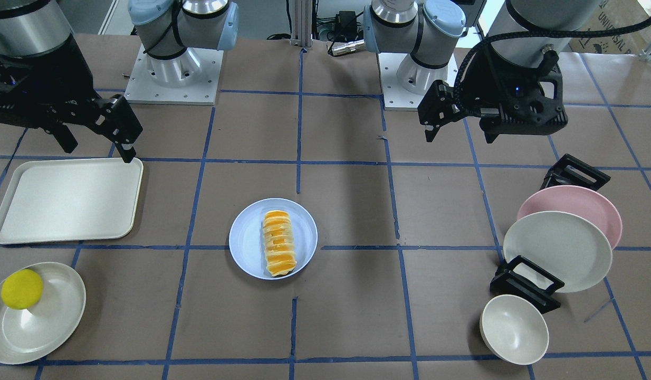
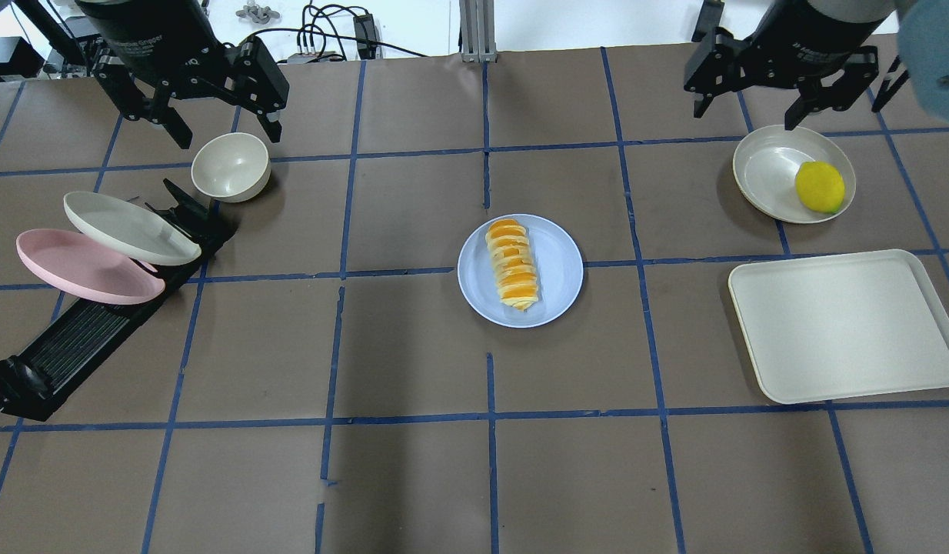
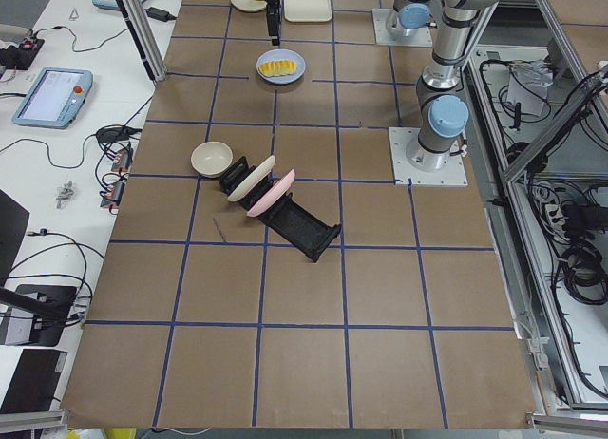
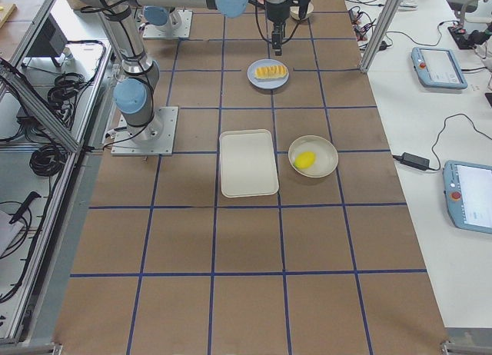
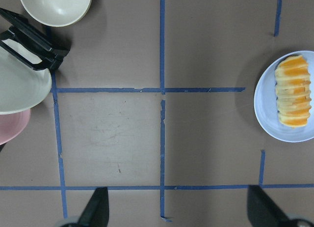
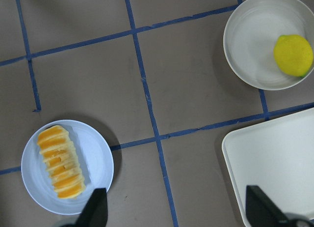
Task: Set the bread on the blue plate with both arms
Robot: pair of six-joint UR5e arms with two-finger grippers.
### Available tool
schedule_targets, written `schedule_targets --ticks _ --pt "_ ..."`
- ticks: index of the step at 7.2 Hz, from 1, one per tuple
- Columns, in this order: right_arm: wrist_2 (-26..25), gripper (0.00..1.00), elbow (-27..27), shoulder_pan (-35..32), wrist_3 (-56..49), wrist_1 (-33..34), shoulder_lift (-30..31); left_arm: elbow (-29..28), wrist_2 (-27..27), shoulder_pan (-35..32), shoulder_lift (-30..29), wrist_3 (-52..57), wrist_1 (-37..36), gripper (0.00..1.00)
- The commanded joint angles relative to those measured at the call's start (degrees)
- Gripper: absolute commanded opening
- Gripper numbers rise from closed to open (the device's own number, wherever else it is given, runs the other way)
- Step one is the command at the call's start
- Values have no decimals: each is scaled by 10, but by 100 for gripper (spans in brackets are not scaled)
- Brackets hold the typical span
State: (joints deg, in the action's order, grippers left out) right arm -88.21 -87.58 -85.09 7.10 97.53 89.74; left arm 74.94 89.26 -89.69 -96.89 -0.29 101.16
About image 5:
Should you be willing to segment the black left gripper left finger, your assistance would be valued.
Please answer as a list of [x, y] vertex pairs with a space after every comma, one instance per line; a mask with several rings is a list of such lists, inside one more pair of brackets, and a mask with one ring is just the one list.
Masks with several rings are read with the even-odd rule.
[[79, 227], [106, 227], [109, 222], [109, 200], [107, 187], [95, 189], [92, 197], [83, 210]]

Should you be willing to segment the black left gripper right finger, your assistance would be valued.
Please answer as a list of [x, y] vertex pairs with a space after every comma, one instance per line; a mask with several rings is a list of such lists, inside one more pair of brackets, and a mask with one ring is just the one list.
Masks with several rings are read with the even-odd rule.
[[290, 219], [259, 185], [247, 190], [247, 216], [253, 227], [298, 227], [298, 219]]

